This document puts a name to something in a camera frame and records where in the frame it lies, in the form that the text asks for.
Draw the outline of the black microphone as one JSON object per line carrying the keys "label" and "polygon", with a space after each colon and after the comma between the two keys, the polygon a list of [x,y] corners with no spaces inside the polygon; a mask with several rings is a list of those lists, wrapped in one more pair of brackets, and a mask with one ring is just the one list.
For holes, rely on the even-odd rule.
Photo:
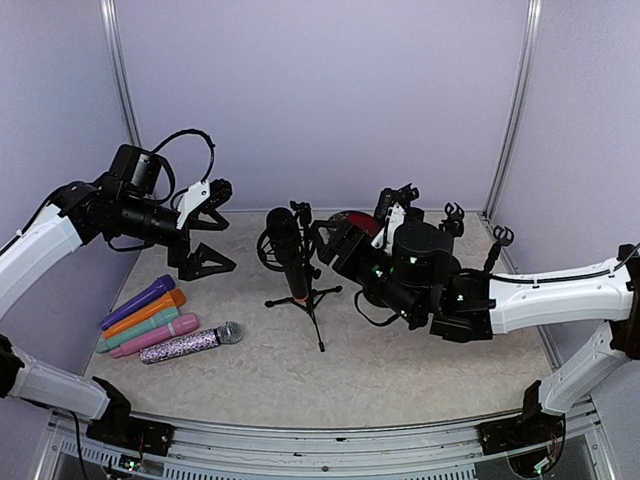
{"label": "black microphone", "polygon": [[305,302],[309,291],[304,271],[303,244],[293,213],[284,207],[271,210],[266,217],[266,235],[276,262],[283,269],[292,297],[297,302]]}

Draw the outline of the black tripod mic stand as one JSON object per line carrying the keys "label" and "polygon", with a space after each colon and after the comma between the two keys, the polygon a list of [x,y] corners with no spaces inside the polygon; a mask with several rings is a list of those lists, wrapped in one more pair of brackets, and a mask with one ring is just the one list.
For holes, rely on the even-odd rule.
{"label": "black tripod mic stand", "polygon": [[[311,223],[312,223],[312,209],[309,203],[307,202],[295,202],[291,201],[288,207],[284,207],[289,209],[294,218],[297,220],[299,231],[302,239],[302,250],[304,255],[304,271],[305,278],[307,280],[307,286],[309,291],[309,296],[305,302],[297,302],[291,295],[288,297],[283,297],[277,300],[266,300],[264,302],[264,306],[266,308],[273,308],[275,306],[291,304],[302,311],[305,312],[306,315],[309,316],[311,322],[314,326],[318,348],[321,352],[325,351],[325,345],[323,343],[319,325],[317,322],[315,309],[319,305],[319,303],[324,299],[324,297],[328,294],[338,294],[342,291],[342,287],[340,285],[335,286],[333,288],[328,289],[315,289],[313,287],[313,282],[318,280],[321,276],[321,270],[316,268],[311,264],[311,259],[316,251],[314,241],[311,235]],[[270,271],[276,273],[282,273],[282,267],[276,262],[275,255],[273,250],[269,246],[268,238],[266,235],[266,220],[265,220],[265,229],[261,232],[258,237],[256,244],[256,252],[260,263]]]}

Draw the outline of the purple microphone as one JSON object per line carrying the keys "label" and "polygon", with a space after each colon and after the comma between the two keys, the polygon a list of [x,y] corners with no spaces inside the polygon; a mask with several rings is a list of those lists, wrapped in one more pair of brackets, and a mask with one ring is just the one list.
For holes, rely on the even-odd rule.
{"label": "purple microphone", "polygon": [[102,331],[115,325],[127,316],[136,313],[143,307],[162,297],[165,293],[175,288],[175,281],[171,275],[165,274],[158,277],[149,287],[126,301],[121,306],[112,310],[100,323]]}

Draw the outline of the orange microphone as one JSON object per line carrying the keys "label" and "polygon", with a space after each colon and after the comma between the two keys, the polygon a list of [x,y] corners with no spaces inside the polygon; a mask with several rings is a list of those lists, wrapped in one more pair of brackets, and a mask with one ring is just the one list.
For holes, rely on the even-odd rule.
{"label": "orange microphone", "polygon": [[181,307],[185,304],[185,302],[186,297],[184,295],[184,292],[179,288],[173,289],[162,295],[159,299],[154,300],[149,305],[143,307],[139,311],[125,317],[123,320],[109,327],[104,333],[104,338],[109,339],[116,334],[120,334],[136,326],[137,324],[148,320],[161,311],[173,307]]}

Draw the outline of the teal microphone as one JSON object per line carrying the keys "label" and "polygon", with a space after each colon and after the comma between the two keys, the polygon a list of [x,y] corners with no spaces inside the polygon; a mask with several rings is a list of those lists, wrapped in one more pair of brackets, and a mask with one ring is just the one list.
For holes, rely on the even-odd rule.
{"label": "teal microphone", "polygon": [[119,347],[122,343],[135,339],[143,334],[148,333],[149,331],[166,325],[167,323],[175,320],[180,315],[180,312],[177,307],[170,307],[160,311],[149,319],[119,333],[110,338],[105,338],[101,342],[99,342],[96,346],[97,353],[105,353],[109,352],[117,347]]}

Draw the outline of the pink microphone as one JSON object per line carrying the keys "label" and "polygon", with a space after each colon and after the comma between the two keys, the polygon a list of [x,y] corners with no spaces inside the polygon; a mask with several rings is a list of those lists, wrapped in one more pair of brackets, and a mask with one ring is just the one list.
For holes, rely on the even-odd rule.
{"label": "pink microphone", "polygon": [[124,342],[119,347],[111,350],[109,356],[111,358],[120,358],[133,355],[145,348],[160,344],[174,337],[194,332],[199,327],[200,321],[196,315],[186,314],[137,338]]}

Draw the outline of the tall black stand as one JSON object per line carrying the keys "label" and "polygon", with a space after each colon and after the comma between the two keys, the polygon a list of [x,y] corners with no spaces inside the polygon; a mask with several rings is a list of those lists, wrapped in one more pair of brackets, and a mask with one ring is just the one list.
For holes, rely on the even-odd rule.
{"label": "tall black stand", "polygon": [[396,191],[395,202],[400,204],[403,208],[409,208],[411,203],[419,197],[419,189],[409,183]]}

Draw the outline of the glitter silver-head microphone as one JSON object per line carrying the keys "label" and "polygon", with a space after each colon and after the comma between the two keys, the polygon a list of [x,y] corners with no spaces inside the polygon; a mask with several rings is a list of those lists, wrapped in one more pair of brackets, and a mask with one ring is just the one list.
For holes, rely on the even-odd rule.
{"label": "glitter silver-head microphone", "polygon": [[173,360],[219,346],[239,343],[244,336],[243,327],[236,322],[225,322],[217,328],[180,336],[142,349],[139,358],[145,365]]}

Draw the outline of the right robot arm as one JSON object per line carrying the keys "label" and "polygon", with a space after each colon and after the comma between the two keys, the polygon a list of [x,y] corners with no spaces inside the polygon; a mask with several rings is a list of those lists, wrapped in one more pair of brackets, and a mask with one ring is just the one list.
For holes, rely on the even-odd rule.
{"label": "right robot arm", "polygon": [[464,268],[455,241],[464,211],[445,207],[438,225],[413,206],[416,188],[385,189],[372,214],[344,212],[311,225],[321,262],[358,284],[371,304],[416,330],[456,343],[489,340],[516,330],[595,320],[591,338],[558,370],[530,385],[520,414],[482,423],[485,454],[555,439],[573,404],[622,365],[639,356],[639,250],[620,246],[615,257],[573,270],[495,274],[513,240],[498,227],[481,269]]}

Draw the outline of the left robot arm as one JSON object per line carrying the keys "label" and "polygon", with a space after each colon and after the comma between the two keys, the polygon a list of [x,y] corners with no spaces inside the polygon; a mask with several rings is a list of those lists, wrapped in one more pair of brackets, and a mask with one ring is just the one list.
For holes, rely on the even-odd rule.
{"label": "left robot arm", "polygon": [[[158,177],[174,176],[157,150],[121,145],[111,166],[93,181],[63,185],[43,201],[27,225],[1,249],[1,312],[11,312],[62,263],[98,237],[162,246],[167,264],[182,281],[228,273],[230,258],[206,244],[191,245],[191,233],[222,231],[228,224],[219,207],[232,195],[225,179],[204,177],[186,188],[177,205],[155,199]],[[87,423],[90,439],[139,453],[164,455],[172,426],[144,420],[109,381],[87,378],[48,363],[1,338],[1,395],[70,414]]]}

